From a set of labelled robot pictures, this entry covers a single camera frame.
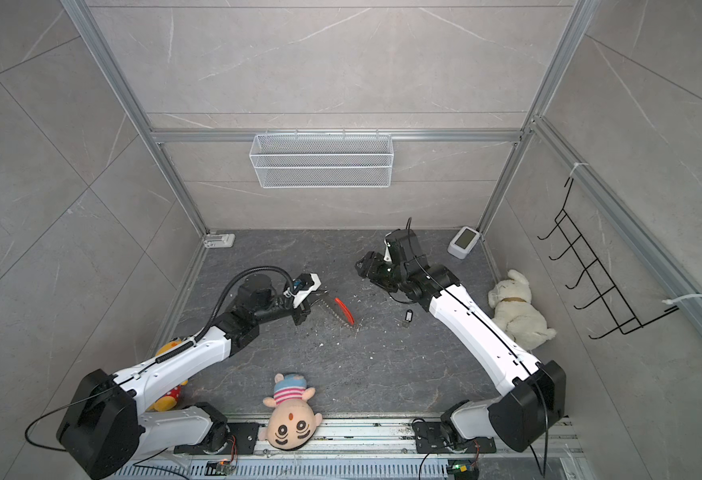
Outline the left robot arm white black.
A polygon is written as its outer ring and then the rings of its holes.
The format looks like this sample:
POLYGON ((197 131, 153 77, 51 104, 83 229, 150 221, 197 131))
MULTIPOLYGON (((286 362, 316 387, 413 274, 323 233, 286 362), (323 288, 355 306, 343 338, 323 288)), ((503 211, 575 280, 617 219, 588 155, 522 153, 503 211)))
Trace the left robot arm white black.
POLYGON ((149 360, 113 374, 97 369, 80 382, 58 428, 64 450, 92 479, 104 479, 129 461, 181 449, 217 453, 228 446, 227 418, 207 402, 159 412, 154 404, 198 372, 239 352, 264 323, 289 317, 301 324, 321 281, 315 273, 288 278, 274 288, 259 266, 237 274, 225 287, 210 319, 196 334, 149 360))

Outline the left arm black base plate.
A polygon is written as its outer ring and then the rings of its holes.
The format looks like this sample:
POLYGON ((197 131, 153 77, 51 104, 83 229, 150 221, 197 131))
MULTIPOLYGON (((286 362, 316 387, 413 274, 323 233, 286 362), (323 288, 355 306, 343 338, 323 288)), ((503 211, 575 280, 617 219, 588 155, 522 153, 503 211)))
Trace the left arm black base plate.
POLYGON ((257 422, 228 423, 225 428, 215 424, 212 431, 197 445, 179 445, 174 454, 188 455, 252 455, 261 425, 257 422))

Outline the metal keyring holder red handle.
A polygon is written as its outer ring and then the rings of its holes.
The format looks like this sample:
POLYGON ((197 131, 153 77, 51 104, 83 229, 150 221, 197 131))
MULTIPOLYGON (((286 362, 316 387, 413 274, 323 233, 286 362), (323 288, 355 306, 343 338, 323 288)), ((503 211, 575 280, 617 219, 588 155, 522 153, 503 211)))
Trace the metal keyring holder red handle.
POLYGON ((355 327, 356 321, 345 303, 338 297, 327 292, 321 292, 315 306, 323 309, 333 318, 339 320, 343 325, 355 327))

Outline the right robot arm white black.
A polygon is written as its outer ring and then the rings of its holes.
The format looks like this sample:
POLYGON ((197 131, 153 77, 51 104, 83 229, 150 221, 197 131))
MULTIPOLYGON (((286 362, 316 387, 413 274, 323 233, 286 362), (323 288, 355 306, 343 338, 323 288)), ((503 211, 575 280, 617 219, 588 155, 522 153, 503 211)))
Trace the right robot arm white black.
POLYGON ((564 416, 564 370, 525 351, 474 302, 451 270, 430 265, 414 231, 394 230, 384 244, 382 253, 369 251, 356 262, 357 274, 388 293, 405 294, 445 325, 498 392, 494 399, 465 401, 445 411, 443 435, 457 442, 496 437, 516 452, 545 436, 564 416))

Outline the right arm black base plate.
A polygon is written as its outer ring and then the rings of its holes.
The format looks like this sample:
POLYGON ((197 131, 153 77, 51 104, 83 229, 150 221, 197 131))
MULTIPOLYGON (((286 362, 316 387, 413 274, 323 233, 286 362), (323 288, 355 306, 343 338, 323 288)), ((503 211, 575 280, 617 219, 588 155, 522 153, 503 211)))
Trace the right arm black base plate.
POLYGON ((467 440, 452 426, 444 422, 430 422, 422 418, 410 424, 415 438, 416 450, 421 454, 494 454, 497 452, 492 437, 476 437, 467 440))

